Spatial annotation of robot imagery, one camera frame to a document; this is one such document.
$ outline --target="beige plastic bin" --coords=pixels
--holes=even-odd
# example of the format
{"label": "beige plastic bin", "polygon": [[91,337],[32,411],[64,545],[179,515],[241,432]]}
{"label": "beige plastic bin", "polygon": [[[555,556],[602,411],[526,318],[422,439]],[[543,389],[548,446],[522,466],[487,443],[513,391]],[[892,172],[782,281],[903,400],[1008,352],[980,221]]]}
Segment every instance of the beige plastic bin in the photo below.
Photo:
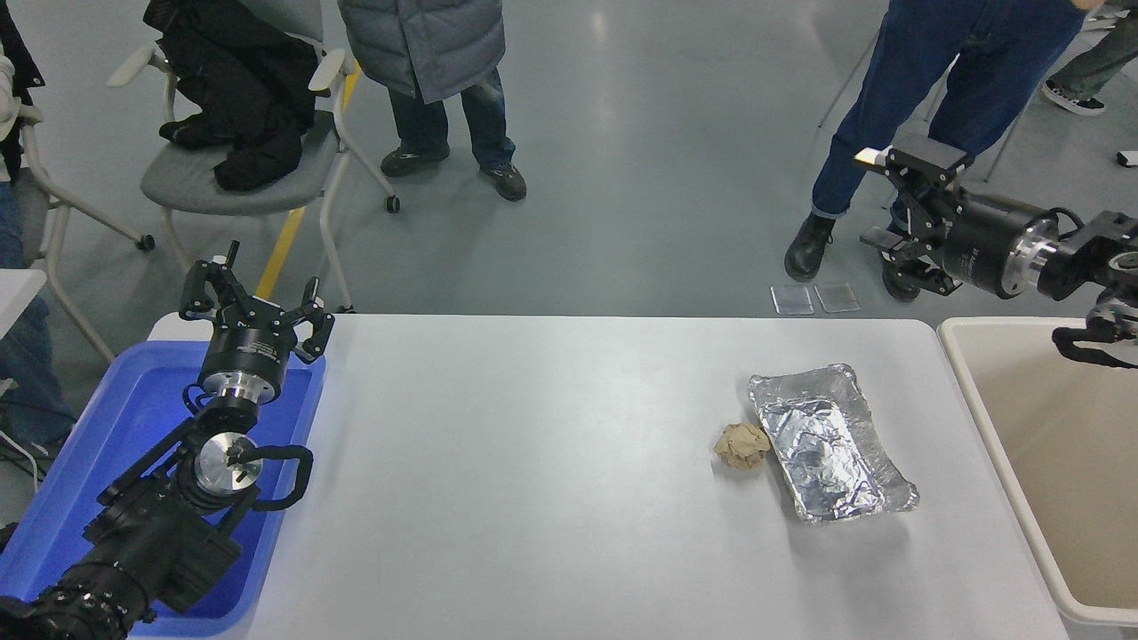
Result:
{"label": "beige plastic bin", "polygon": [[938,334],[1059,610],[1138,626],[1138,370],[1064,359],[1058,326],[1082,321],[954,318]]}

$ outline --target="jeans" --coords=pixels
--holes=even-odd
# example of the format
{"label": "jeans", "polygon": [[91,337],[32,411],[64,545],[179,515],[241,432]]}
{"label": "jeans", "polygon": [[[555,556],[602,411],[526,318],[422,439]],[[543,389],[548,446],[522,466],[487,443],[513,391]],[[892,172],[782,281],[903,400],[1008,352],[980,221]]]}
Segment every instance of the jeans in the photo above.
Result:
{"label": "jeans", "polygon": [[[0,269],[23,269],[23,246],[11,184],[0,182]],[[0,379],[13,378],[19,385],[0,396],[7,409],[6,430],[17,441],[41,444],[66,435],[74,422],[51,371],[47,317],[47,303],[35,296],[0,339]]]}
{"label": "jeans", "polygon": [[846,214],[865,175],[855,154],[889,146],[957,55],[929,137],[973,157],[991,147],[1086,16],[1070,0],[890,0],[861,92],[815,180],[811,213]]}
{"label": "jeans", "polygon": [[[388,90],[395,130],[399,145],[409,154],[432,154],[447,148],[446,109],[443,102],[424,104],[421,97],[411,97]],[[497,69],[461,93],[462,110],[470,128],[470,143],[475,159],[486,169],[504,169],[513,159],[513,141],[505,136],[505,93]]]}
{"label": "jeans", "polygon": [[1127,63],[1138,57],[1138,0],[1112,2],[1130,13],[1098,44],[1077,56],[1052,80],[1075,100],[1095,97]]}

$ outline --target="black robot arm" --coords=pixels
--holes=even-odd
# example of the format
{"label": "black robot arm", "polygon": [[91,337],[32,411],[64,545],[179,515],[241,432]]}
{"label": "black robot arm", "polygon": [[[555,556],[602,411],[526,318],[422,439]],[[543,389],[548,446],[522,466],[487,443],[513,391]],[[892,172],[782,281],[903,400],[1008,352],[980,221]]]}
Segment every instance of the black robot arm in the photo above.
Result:
{"label": "black robot arm", "polygon": [[[872,228],[861,235],[897,265],[900,279],[940,295],[968,284],[1001,298],[1031,288],[1056,301],[1097,285],[1103,290],[1086,327],[1058,328],[1052,339],[1071,360],[1135,368],[1077,343],[1138,339],[1138,220],[1103,212],[1083,224],[1059,207],[968,192],[959,179],[972,157],[929,138],[863,149],[856,162],[889,179],[905,205],[906,231]],[[1061,235],[1059,215],[1077,229]]]}
{"label": "black robot arm", "polygon": [[[99,494],[105,509],[83,530],[93,544],[83,559],[32,602],[0,597],[0,640],[121,640],[138,621],[154,620],[155,600],[183,613],[240,556],[230,535],[241,518],[304,497],[312,452],[257,446],[247,434],[259,407],[280,394],[289,353],[319,358],[335,319],[316,296],[315,278],[291,311],[248,295],[231,270],[237,248],[234,241],[226,256],[197,262],[182,293],[182,318],[213,322],[193,383],[209,400],[187,402],[192,415]],[[313,335],[298,346],[294,327],[305,321]],[[257,499],[264,460],[297,460],[284,498]],[[217,512],[216,525],[203,517]]]}

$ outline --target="crumpled paper ball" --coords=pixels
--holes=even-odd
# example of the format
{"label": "crumpled paper ball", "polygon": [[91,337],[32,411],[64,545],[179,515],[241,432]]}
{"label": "crumpled paper ball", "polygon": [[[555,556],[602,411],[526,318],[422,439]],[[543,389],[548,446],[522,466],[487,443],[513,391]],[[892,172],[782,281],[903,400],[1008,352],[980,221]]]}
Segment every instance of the crumpled paper ball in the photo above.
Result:
{"label": "crumpled paper ball", "polygon": [[770,451],[770,438],[750,422],[727,425],[715,445],[715,452],[736,469],[753,469]]}

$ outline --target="gray floor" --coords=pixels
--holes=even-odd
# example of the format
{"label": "gray floor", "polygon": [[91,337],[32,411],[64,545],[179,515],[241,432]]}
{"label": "gray floor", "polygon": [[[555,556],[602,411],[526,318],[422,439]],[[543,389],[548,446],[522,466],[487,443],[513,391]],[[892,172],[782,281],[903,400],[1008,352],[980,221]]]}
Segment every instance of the gray floor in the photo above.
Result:
{"label": "gray floor", "polygon": [[[48,87],[35,92],[53,178],[110,215],[158,238],[137,252],[88,220],[67,238],[63,278],[116,351],[146,338],[173,311],[182,274],[164,248],[156,207],[138,181],[162,145],[162,83],[145,74],[125,89],[104,85],[155,32],[143,0],[16,2],[11,11]],[[506,2],[509,51],[501,65],[516,164],[529,197],[506,203],[478,174],[459,104],[454,154],[438,170],[396,181],[403,211],[358,167],[337,206],[338,246],[356,307],[365,313],[773,317],[772,285],[791,284],[782,254],[808,211],[810,183],[828,134],[853,100],[843,96],[816,125],[884,11],[885,0],[795,3],[683,0]],[[346,46],[335,3],[324,2],[328,40]],[[1086,50],[1083,35],[1064,60]],[[1138,85],[1107,85],[1102,117],[1077,117],[1036,99],[990,190],[1085,216],[1138,213],[1138,170],[1114,163],[1138,147]],[[382,88],[362,81],[348,124],[372,159],[397,139]],[[907,129],[921,125],[916,118]],[[992,157],[981,157],[974,175]],[[861,311],[843,317],[916,318],[935,326],[958,315],[1081,317],[1085,290],[1064,303],[1038,295],[1001,302],[978,290],[889,298],[877,263],[857,240],[885,219],[889,187],[867,179],[835,233],[819,282],[849,282]],[[196,254],[242,241],[238,276],[255,287],[280,219],[182,216]],[[325,276],[315,208],[306,216],[274,298],[294,303],[310,274]],[[325,300],[340,302],[327,280]],[[56,366],[81,410],[104,363],[61,312],[53,314]],[[0,520],[20,512],[23,483],[3,476]],[[1116,638],[1081,627],[1077,638]]]}

